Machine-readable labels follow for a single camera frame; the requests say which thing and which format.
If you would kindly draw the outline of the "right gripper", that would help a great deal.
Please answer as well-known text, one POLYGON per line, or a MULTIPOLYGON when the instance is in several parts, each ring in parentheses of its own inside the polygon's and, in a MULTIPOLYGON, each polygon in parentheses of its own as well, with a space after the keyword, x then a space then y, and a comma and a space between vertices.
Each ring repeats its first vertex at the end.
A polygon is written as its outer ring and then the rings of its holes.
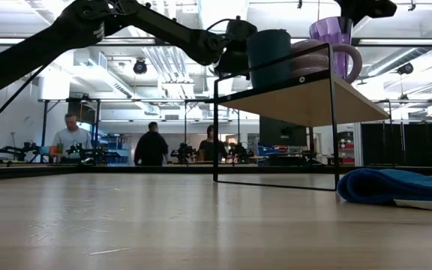
POLYGON ((334 0, 340 6, 341 16, 355 26, 362 18, 392 17, 397 5, 391 0, 334 0))

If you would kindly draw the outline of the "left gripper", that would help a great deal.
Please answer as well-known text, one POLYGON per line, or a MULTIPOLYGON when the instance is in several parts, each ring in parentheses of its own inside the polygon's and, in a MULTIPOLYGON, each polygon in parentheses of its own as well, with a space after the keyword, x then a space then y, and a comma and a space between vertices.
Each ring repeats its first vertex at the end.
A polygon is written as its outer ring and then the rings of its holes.
POLYGON ((229 39, 213 66, 214 74, 237 74, 248 69, 247 39, 229 39))

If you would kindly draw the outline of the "purple translucent plastic cup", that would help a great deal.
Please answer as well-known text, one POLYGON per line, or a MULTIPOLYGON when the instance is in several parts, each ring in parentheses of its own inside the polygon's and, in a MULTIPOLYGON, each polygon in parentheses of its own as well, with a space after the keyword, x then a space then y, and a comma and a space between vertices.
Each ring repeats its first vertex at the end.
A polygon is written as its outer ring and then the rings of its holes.
POLYGON ((314 22, 309 28, 310 38, 331 44, 334 72, 346 79, 352 60, 349 54, 353 21, 344 16, 333 16, 314 22))

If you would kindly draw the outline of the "teal cup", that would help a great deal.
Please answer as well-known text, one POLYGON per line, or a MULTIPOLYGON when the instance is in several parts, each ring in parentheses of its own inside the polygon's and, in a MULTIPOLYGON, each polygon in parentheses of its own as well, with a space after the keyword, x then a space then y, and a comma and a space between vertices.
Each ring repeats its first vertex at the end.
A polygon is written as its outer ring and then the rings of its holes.
MULTIPOLYGON (((288 56, 291 50, 290 38, 290 34, 284 29, 263 30, 250 36, 247 39, 249 68, 288 56)), ((250 80, 254 88, 259 88, 288 80, 290 73, 290 63, 282 61, 251 71, 250 80)))

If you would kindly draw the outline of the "black monitor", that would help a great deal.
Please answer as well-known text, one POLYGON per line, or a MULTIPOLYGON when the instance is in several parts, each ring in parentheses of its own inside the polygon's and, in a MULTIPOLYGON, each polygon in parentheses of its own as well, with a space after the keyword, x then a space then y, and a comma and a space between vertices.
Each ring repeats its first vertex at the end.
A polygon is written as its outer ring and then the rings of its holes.
POLYGON ((263 146, 306 146, 306 127, 260 116, 259 144, 263 146))

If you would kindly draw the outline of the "person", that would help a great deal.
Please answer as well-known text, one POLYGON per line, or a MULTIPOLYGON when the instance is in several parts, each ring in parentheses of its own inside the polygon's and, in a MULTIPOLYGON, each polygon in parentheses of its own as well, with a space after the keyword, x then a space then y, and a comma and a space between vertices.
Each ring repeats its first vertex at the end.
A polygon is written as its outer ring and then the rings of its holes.
POLYGON ((167 155, 167 142, 158 131, 158 123, 152 121, 148 124, 148 131, 136 144, 134 163, 136 166, 161 167, 167 160, 167 155))
POLYGON ((227 150, 222 141, 215 139, 214 126, 211 124, 206 130, 206 139, 204 139, 198 148, 198 161, 213 161, 215 144, 217 144, 217 156, 218 160, 222 161, 227 159, 227 150))
POLYGON ((58 131, 52 141, 52 146, 60 146, 62 149, 61 162, 76 163, 80 159, 78 153, 68 154, 67 150, 71 146, 81 145, 83 149, 92 148, 91 134, 77 125, 77 116, 74 114, 66 114, 64 116, 66 128, 58 131))

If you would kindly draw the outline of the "red storage rack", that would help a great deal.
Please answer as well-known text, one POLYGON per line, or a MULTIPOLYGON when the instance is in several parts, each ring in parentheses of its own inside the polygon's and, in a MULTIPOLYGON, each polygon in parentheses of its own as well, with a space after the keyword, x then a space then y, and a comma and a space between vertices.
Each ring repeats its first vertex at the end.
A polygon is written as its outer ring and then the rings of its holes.
POLYGON ((338 155, 340 164, 343 166, 353 166, 355 164, 355 143, 352 131, 342 131, 338 134, 338 155))

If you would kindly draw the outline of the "black room partition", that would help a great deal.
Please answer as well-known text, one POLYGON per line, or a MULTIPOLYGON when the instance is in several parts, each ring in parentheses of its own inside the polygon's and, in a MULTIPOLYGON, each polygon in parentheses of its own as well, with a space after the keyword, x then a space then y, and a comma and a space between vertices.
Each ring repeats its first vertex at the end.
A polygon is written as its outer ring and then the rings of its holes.
POLYGON ((363 163, 432 167, 432 124, 363 124, 363 163))

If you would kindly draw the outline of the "blue folded towel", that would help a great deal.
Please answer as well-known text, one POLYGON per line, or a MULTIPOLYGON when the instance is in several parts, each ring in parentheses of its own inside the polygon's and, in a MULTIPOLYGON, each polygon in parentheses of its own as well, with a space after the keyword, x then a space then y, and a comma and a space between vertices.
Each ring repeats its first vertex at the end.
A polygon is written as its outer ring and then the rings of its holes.
POLYGON ((399 169, 356 169, 338 182, 337 192, 346 201, 360 204, 432 201, 432 175, 399 169))

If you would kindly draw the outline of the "white flat plate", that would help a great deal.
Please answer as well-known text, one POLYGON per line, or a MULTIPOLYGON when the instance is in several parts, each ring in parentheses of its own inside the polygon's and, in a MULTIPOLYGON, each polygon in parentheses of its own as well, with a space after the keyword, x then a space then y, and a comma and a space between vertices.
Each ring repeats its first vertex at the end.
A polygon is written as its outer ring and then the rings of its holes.
POLYGON ((432 211, 432 201, 395 199, 394 203, 398 207, 425 209, 432 211))

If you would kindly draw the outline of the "black overhead frame bar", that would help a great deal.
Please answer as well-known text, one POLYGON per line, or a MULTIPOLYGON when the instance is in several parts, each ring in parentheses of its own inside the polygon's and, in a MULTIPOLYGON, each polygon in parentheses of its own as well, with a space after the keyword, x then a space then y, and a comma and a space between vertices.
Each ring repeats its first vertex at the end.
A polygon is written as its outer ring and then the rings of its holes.
MULTIPOLYGON (((0 47, 13 46, 24 41, 24 37, 0 37, 0 47)), ((350 43, 354 47, 432 47, 432 38, 369 38, 354 37, 350 43)), ((153 37, 109 37, 96 43, 96 47, 149 47, 169 46, 167 42, 157 40, 153 37)))

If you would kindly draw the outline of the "wooden shelf black metal frame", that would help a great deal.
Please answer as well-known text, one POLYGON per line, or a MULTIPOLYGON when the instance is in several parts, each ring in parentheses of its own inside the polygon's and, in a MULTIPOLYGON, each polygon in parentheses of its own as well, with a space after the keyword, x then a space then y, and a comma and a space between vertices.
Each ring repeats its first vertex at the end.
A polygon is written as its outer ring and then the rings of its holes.
POLYGON ((258 173, 289 173, 289 174, 333 174, 334 185, 340 180, 341 166, 338 158, 338 125, 349 123, 373 122, 386 120, 390 115, 373 101, 353 88, 348 82, 337 77, 332 72, 332 45, 324 43, 301 52, 284 56, 260 66, 248 68, 241 74, 249 74, 261 68, 290 61, 308 53, 325 50, 328 53, 328 68, 325 70, 298 76, 272 85, 235 94, 219 95, 219 83, 237 77, 238 74, 223 76, 214 81, 213 98, 210 103, 214 105, 214 133, 218 134, 219 118, 218 107, 224 106, 259 116, 273 118, 308 128, 328 126, 332 128, 332 142, 334 149, 334 166, 323 168, 310 167, 242 167, 230 169, 221 167, 218 155, 214 154, 211 169, 213 182, 219 183, 220 174, 258 174, 258 173))

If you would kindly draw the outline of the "black metal stand frame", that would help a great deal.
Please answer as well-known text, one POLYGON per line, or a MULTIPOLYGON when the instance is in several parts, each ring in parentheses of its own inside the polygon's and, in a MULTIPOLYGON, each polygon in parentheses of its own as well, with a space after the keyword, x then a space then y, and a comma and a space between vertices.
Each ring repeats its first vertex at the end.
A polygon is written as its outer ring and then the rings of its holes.
POLYGON ((50 124, 51 127, 55 127, 55 122, 53 120, 48 121, 48 114, 59 104, 67 104, 70 106, 71 104, 79 106, 79 117, 83 117, 82 107, 88 107, 94 111, 94 117, 91 121, 87 121, 86 124, 90 125, 90 134, 91 134, 91 148, 82 149, 75 146, 75 150, 73 153, 79 153, 82 159, 85 158, 93 158, 95 159, 95 163, 98 163, 98 156, 102 155, 101 147, 99 146, 99 125, 101 121, 101 105, 103 100, 100 98, 76 98, 76 97, 68 97, 65 99, 39 99, 40 102, 44 103, 43 107, 43 125, 42 125, 42 139, 41 139, 41 148, 46 147, 46 138, 47 138, 47 125, 50 124))

